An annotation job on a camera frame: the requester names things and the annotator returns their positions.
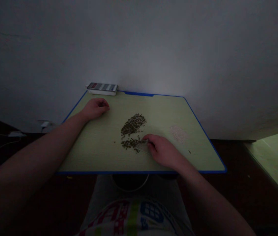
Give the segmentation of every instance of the right hand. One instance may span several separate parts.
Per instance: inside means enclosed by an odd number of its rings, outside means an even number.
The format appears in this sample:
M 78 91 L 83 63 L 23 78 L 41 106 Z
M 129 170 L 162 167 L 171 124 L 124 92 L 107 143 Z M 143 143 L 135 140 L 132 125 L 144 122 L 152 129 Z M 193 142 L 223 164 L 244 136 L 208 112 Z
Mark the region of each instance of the right hand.
M 165 166 L 176 170 L 180 169 L 180 166 L 184 165 L 187 161 L 186 158 L 180 154 L 180 152 L 174 147 L 174 145 L 166 138 L 147 134 L 143 137 L 144 140 L 149 140 L 148 147 L 152 154 L 153 159 Z

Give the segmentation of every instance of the power strip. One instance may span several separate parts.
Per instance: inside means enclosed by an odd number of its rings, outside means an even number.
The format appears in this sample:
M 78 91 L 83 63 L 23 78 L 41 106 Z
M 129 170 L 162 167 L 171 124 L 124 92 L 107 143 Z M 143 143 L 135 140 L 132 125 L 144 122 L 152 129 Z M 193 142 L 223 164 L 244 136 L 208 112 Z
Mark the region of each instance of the power strip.
M 26 134 L 23 134 L 21 131 L 12 131 L 8 137 L 26 137 Z

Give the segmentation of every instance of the hand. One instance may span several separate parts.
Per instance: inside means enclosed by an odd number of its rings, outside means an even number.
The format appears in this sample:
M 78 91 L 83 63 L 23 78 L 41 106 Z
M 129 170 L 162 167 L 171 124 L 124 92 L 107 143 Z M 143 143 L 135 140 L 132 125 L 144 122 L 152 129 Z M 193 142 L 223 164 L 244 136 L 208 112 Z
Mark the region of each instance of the hand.
M 80 112 L 86 121 L 100 117 L 104 112 L 109 110 L 109 104 L 104 98 L 93 98 Z
M 166 138 L 158 135 L 147 134 L 143 137 L 143 139 L 149 139 L 147 145 L 153 159 L 157 163 L 179 172 L 180 167 L 187 161 L 186 158 L 176 149 L 176 147 L 174 147 L 174 145 Z

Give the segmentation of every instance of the forearm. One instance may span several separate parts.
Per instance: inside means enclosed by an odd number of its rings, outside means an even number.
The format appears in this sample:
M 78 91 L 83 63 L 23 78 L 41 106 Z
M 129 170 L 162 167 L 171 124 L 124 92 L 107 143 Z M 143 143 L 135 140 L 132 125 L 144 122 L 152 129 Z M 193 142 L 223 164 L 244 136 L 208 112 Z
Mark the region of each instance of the forearm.
M 240 213 L 185 158 L 176 170 L 185 179 L 198 211 L 220 235 L 255 235 Z
M 77 114 L 0 166 L 0 227 L 59 168 L 87 120 Z

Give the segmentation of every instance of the pile of seeds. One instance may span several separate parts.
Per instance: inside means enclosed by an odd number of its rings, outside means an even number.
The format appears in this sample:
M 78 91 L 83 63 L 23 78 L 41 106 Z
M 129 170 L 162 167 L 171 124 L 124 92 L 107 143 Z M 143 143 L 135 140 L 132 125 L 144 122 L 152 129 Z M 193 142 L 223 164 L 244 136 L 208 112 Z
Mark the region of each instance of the pile of seeds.
M 140 132 L 140 126 L 145 126 L 146 119 L 143 115 L 139 115 L 138 113 L 133 115 L 128 121 L 125 123 L 124 127 L 121 130 L 122 139 L 128 135 L 128 137 L 133 133 Z
M 122 139 L 126 135 L 128 135 L 128 137 L 130 137 L 130 135 L 133 133 L 143 132 L 142 130 L 140 130 L 140 127 L 145 126 L 144 124 L 146 122 L 147 121 L 143 117 L 143 115 L 135 114 L 134 116 L 132 116 L 130 119 L 128 119 L 128 121 L 125 123 L 125 125 L 123 126 L 123 128 L 121 130 Z M 139 153 L 139 149 L 137 149 L 136 147 L 138 144 L 142 144 L 142 143 L 145 143 L 145 140 L 141 139 L 138 135 L 138 139 L 133 139 L 133 138 L 127 139 L 126 141 L 122 141 L 121 145 L 126 150 L 128 148 L 133 148 L 137 154 L 137 153 Z
M 145 143 L 145 140 L 139 138 L 138 136 L 138 139 L 128 139 L 126 141 L 122 141 L 121 144 L 122 146 L 127 150 L 128 148 L 133 148 L 136 153 L 139 152 L 139 150 L 136 148 L 138 144 L 141 144 L 141 143 Z

